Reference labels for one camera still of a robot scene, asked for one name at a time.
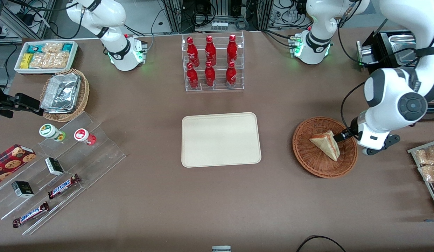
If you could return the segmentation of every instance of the clear acrylic display stand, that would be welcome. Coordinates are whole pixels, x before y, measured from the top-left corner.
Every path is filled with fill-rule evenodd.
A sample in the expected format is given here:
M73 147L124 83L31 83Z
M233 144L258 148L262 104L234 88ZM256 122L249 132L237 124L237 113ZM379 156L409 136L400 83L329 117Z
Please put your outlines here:
M0 184L1 220L9 222L10 228L12 228L14 219L27 214L47 201L50 208L49 212L41 213L16 228L17 232L30 235L124 159L126 155L99 126L100 123L97 120L83 112L76 119L60 128L66 133L66 138L62 142L45 139L33 147L37 158L30 165L15 172L16 175L12 174ZM96 143L86 145L75 140L73 135L79 128L87 129L95 135ZM44 162L49 156L60 162L65 171L62 176L49 173ZM78 174L81 181L49 200L48 192L74 174ZM28 199L18 198L11 186L15 180L29 182L34 195Z
M230 41L230 35L236 35L236 44L237 44L237 60L235 62L235 69L237 71L236 75L236 85L234 88L228 88L226 86L226 70L228 69L228 63L226 61L226 48L228 46L228 42ZM183 71L184 71L184 83L186 91L217 91L217 90L240 90L244 89L244 33L243 32L233 32L233 33L212 33L212 40L214 45L216 46L217 52L217 64L214 66L214 70L216 72L216 83L214 87L209 87L206 85L206 78L204 76L204 70L206 69L206 54L204 49L206 47L206 35L207 34L190 34L182 36L182 57L183 57ZM188 37L192 37L194 39L194 44L198 49L198 59L200 60L199 67L196 67L195 70L198 74L198 88L191 89L188 76L186 75L187 68L186 64L189 62L188 59L188 43L186 43L186 39Z

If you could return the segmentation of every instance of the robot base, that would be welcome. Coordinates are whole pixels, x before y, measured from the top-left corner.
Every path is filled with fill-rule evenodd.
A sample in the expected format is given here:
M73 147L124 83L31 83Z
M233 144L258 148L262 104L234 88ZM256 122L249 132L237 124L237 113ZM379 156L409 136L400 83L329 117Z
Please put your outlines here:
M313 49L307 45L307 33L309 33L309 31L305 30L302 33L295 34L295 37L289 39L289 46L296 47L290 48L290 56L300 59L305 64L318 64L329 54L330 45L328 45L326 52L314 52Z
M130 42L130 50L121 60L113 59L110 54L111 63L121 71L130 71L140 64L145 63L145 58L147 57L147 44L142 43L140 40L135 38L127 38Z

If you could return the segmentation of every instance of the blue snack package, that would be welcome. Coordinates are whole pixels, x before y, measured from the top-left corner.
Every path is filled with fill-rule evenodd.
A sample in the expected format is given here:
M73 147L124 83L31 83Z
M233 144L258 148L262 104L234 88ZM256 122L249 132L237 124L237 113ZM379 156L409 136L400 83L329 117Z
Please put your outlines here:
M71 51L71 48L72 48L72 44L65 44L65 45L63 45L63 49L62 49L62 51Z
M27 53L42 53L44 45L31 45L27 50Z

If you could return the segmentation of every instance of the snickers bar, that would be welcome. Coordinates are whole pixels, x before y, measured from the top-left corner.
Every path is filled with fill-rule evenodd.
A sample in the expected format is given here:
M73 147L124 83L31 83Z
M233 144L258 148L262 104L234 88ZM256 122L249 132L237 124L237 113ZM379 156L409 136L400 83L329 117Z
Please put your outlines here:
M24 224L26 221L36 217L38 214L42 212L49 212L49 205L45 201L41 206L33 209L32 211L28 212L26 215L23 215L21 218L16 218L13 220L13 228L18 228L22 224Z
M81 179L78 177L77 174L70 177L70 179L66 180L63 184L56 187L54 190L48 192L49 199L53 199L55 196L59 195L60 193L63 193L66 189L70 188L72 185L80 181Z

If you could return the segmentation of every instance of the round joint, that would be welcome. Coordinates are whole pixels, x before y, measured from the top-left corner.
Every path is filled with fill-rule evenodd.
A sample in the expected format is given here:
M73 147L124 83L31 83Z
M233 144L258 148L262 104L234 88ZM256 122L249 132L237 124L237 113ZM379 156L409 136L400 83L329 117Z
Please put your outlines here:
M398 110L407 121L415 121L427 111L427 101L418 93L406 93L399 99Z

